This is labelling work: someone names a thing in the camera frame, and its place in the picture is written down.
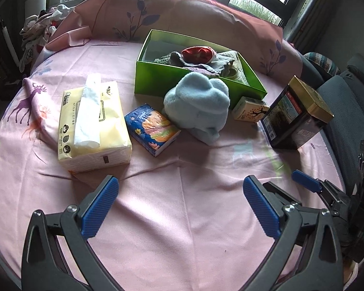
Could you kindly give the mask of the pink printed bedsheet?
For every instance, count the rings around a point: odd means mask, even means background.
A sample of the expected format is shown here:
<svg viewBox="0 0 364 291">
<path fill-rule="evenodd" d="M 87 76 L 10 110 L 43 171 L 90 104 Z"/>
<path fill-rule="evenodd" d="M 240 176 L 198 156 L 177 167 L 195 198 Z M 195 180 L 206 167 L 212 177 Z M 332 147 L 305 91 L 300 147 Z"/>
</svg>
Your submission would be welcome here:
<svg viewBox="0 0 364 291">
<path fill-rule="evenodd" d="M 62 94 L 88 76 L 115 83 L 124 112 L 160 97 L 134 93 L 139 43 L 91 41 L 44 61 L 21 82 L 0 121 L 0 256 L 18 275 L 31 214 L 63 211 L 107 175 L 119 195 L 90 243 L 126 290 L 238 290 L 273 241 L 243 195 L 255 175 L 305 206 L 322 201 L 294 183 L 293 170 L 341 180 L 323 138 L 297 151 L 273 150 L 258 124 L 229 118 L 211 146 L 182 131 L 159 156 L 133 142 L 125 166 L 71 174 L 57 160 Z"/>
</svg>

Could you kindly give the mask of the pink floral pillow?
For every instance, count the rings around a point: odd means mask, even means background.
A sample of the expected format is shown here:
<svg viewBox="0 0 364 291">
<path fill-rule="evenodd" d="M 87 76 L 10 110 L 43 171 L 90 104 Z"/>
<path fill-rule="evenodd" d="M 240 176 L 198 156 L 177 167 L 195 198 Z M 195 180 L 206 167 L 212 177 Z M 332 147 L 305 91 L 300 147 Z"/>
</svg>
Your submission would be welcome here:
<svg viewBox="0 0 364 291">
<path fill-rule="evenodd" d="M 151 30 L 188 35 L 238 51 L 259 74 L 288 82 L 302 59 L 282 28 L 214 0 L 85 0 L 59 25 L 38 60 L 90 40 L 143 43 Z"/>
</svg>

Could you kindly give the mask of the red white knitted sock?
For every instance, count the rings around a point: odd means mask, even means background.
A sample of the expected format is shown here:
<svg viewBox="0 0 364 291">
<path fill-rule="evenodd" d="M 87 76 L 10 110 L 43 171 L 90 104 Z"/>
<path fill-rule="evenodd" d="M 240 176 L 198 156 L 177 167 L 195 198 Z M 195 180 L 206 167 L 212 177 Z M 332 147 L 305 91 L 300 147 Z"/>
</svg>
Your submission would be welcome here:
<svg viewBox="0 0 364 291">
<path fill-rule="evenodd" d="M 183 49 L 181 55 L 185 62 L 198 65 L 211 63 L 216 52 L 209 46 L 193 46 Z"/>
</svg>

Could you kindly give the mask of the grey green fluffy cloth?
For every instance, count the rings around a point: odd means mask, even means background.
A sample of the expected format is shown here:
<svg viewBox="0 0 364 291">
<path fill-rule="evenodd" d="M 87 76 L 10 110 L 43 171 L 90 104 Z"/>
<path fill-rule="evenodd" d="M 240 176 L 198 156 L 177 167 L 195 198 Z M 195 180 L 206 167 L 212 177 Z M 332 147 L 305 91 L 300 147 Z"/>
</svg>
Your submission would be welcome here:
<svg viewBox="0 0 364 291">
<path fill-rule="evenodd" d="M 173 51 L 169 54 L 169 64 L 180 68 L 197 68 L 206 70 L 216 76 L 228 76 L 235 69 L 234 62 L 237 60 L 236 51 L 225 51 L 217 53 L 208 63 L 190 63 L 187 62 L 181 53 Z"/>
</svg>

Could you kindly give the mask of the pile of white clothes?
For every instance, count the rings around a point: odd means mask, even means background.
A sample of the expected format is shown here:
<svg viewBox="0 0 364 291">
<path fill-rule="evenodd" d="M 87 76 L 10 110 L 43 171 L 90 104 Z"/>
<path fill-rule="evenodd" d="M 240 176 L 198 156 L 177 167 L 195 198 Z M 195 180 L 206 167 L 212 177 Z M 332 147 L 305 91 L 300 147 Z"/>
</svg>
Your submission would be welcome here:
<svg viewBox="0 0 364 291">
<path fill-rule="evenodd" d="M 35 62 L 43 47 L 73 9 L 74 7 L 59 4 L 49 10 L 42 10 L 39 15 L 31 15 L 25 19 L 19 33 L 23 50 L 23 56 L 19 61 L 20 72 L 24 72 L 27 65 Z"/>
</svg>

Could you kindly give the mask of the blue Tempo tissue pack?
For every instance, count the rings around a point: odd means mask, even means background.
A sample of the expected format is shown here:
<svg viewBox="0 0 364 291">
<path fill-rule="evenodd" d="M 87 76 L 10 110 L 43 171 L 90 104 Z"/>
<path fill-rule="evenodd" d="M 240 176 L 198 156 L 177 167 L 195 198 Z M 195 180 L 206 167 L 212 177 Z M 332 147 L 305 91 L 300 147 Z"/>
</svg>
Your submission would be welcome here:
<svg viewBox="0 0 364 291">
<path fill-rule="evenodd" d="M 181 130 L 148 104 L 136 107 L 124 116 L 128 132 L 153 157 L 160 155 Z"/>
</svg>

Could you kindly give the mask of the grey sofa cushion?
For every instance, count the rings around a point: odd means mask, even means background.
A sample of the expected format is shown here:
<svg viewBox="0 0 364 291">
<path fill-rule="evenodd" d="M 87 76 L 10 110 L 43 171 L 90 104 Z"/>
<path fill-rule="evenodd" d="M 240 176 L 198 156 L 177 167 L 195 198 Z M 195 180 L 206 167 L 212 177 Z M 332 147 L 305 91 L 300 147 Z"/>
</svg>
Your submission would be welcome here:
<svg viewBox="0 0 364 291">
<path fill-rule="evenodd" d="M 323 128 L 323 138 L 350 194 L 360 179 L 358 155 L 364 140 L 364 57 L 355 54 L 346 70 L 327 80 L 317 92 L 334 115 Z"/>
</svg>

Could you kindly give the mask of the black gold tea tin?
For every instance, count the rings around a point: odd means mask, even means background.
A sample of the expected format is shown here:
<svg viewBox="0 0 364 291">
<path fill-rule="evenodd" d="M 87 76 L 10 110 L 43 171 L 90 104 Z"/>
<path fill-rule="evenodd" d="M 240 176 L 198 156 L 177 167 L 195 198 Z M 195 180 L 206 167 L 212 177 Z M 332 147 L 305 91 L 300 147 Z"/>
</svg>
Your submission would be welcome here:
<svg viewBox="0 0 364 291">
<path fill-rule="evenodd" d="M 262 118 L 272 148 L 297 150 L 334 118 L 320 94 L 293 76 Z"/>
</svg>

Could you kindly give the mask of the light blue plush toy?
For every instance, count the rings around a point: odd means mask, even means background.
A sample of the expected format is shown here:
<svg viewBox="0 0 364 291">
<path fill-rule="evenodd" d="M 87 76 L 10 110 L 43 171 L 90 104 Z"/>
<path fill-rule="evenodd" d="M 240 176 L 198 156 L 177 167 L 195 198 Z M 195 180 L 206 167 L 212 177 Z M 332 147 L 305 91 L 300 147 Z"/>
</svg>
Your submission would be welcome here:
<svg viewBox="0 0 364 291">
<path fill-rule="evenodd" d="M 169 120 L 207 145 L 219 139 L 229 106 L 227 85 L 198 72 L 185 75 L 164 97 L 164 114 Z"/>
</svg>

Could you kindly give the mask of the green cardboard box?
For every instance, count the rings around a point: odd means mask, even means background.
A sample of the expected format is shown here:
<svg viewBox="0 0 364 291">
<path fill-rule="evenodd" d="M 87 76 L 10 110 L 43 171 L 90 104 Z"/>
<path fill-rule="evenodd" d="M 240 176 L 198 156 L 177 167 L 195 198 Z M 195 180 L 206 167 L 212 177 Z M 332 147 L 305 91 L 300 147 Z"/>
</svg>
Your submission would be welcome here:
<svg viewBox="0 0 364 291">
<path fill-rule="evenodd" d="M 194 47 L 208 49 L 212 53 L 210 62 L 189 62 L 183 51 Z M 163 30 L 151 30 L 145 39 L 136 62 L 135 93 L 164 97 L 190 72 L 222 80 L 229 88 L 231 107 L 241 97 L 262 100 L 267 95 L 254 70 L 237 51 Z"/>
</svg>

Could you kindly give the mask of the small tree print tissue pack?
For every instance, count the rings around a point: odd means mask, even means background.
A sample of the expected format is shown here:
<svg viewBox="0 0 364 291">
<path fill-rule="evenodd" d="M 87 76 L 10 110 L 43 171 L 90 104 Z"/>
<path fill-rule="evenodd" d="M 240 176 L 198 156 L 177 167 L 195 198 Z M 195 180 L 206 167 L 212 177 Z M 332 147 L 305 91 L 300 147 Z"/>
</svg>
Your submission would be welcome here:
<svg viewBox="0 0 364 291">
<path fill-rule="evenodd" d="M 261 121 L 269 109 L 270 107 L 264 101 L 241 97 L 231 114 L 234 120 L 257 123 Z"/>
</svg>

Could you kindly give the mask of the dark green knitted cloth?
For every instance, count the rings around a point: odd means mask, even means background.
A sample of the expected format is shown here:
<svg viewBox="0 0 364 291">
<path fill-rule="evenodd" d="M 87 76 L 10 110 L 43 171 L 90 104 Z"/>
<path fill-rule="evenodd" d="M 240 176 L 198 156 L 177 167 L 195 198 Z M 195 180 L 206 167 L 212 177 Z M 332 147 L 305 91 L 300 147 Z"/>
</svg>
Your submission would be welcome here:
<svg viewBox="0 0 364 291">
<path fill-rule="evenodd" d="M 170 65 L 170 57 L 171 57 L 171 53 L 164 55 L 160 58 L 155 58 L 154 62 L 157 64 L 161 64 L 161 65 Z"/>
</svg>

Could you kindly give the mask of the striped cushion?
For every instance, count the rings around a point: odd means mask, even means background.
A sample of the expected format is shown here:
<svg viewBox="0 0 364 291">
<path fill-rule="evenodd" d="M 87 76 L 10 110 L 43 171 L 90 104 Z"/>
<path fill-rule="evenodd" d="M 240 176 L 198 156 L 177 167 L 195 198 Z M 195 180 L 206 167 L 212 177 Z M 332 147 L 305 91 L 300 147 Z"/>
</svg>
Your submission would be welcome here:
<svg viewBox="0 0 364 291">
<path fill-rule="evenodd" d="M 338 65 L 325 55 L 316 52 L 309 52 L 306 53 L 304 57 L 307 58 L 313 65 L 319 67 L 321 71 L 324 71 L 331 76 L 335 76 L 341 72 Z"/>
</svg>

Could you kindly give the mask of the yellow soft tissue pack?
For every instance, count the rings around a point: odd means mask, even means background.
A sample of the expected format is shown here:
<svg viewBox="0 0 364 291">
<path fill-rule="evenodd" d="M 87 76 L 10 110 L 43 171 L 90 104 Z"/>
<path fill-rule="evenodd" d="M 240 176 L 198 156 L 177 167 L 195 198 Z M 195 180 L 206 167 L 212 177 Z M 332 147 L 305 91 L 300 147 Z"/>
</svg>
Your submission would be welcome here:
<svg viewBox="0 0 364 291">
<path fill-rule="evenodd" d="M 65 90 L 58 127 L 58 161 L 71 173 L 128 164 L 132 154 L 117 83 L 89 76 Z"/>
</svg>

